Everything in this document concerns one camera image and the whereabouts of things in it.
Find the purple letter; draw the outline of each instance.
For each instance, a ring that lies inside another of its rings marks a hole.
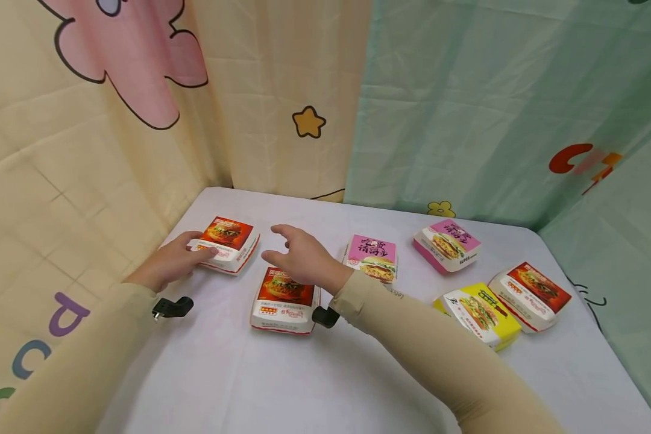
[[[42,340],[34,339],[25,343],[14,356],[14,360],[12,360],[12,374],[14,374],[16,378],[26,380],[33,372],[24,369],[24,365],[22,364],[26,353],[33,349],[41,351],[44,360],[51,355],[51,347],[47,346],[46,342],[43,342]]]
[[[70,298],[62,292],[55,293],[55,300],[63,306],[58,307],[58,310],[56,310],[55,314],[51,317],[51,322],[48,323],[48,330],[51,331],[53,336],[61,337],[75,330],[75,328],[80,325],[80,321],[82,321],[85,316],[89,315],[89,311],[78,305],[78,303],[70,300]],[[68,310],[77,315],[77,318],[75,318],[75,321],[73,321],[72,324],[63,328],[60,326],[60,318]]]

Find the human hand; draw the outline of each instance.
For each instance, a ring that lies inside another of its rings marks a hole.
[[[217,255],[219,251],[215,247],[188,251],[186,246],[191,239],[199,238],[202,234],[197,230],[180,234],[153,252],[123,283],[137,283],[157,293],[164,291],[166,285],[191,274],[194,266]]]
[[[289,224],[276,224],[270,229],[286,238],[289,251],[284,254],[266,250],[261,257],[286,271],[295,282],[319,286],[335,296],[352,275],[354,270],[333,259],[310,233]]]

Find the curtain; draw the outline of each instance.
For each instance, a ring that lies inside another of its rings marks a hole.
[[[651,2],[372,8],[345,202],[541,230],[651,405]]]
[[[341,200],[369,21],[368,1],[0,1],[0,406],[202,188]]]

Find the pink burger box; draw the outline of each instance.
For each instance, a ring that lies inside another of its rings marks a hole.
[[[398,253],[394,243],[376,238],[353,236],[345,249],[342,263],[349,268],[362,270],[389,288],[398,276]]]
[[[441,274],[466,268],[477,260],[480,241],[452,219],[432,224],[414,235],[414,248]]]

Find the white tablecloth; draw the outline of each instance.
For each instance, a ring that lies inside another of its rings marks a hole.
[[[530,230],[462,221],[483,251],[476,264],[445,277],[412,247],[412,234],[438,221],[436,216],[207,188],[167,241],[184,230],[204,230],[216,215],[260,230],[259,251],[284,249],[284,240],[269,229],[278,223],[311,232],[334,255],[341,255],[353,233],[395,242],[396,288],[425,302],[489,282],[500,270],[530,260],[574,298],[557,325],[539,335],[522,334],[501,353],[503,360],[544,399],[568,433],[651,433],[650,408],[542,239]],[[188,295],[195,307],[183,319],[160,320],[98,432],[458,432],[445,406],[375,339],[343,319],[331,330],[316,325],[310,337],[249,327],[266,266],[255,255],[238,277],[198,269],[165,292],[174,300]],[[322,304],[329,300],[324,293]]]

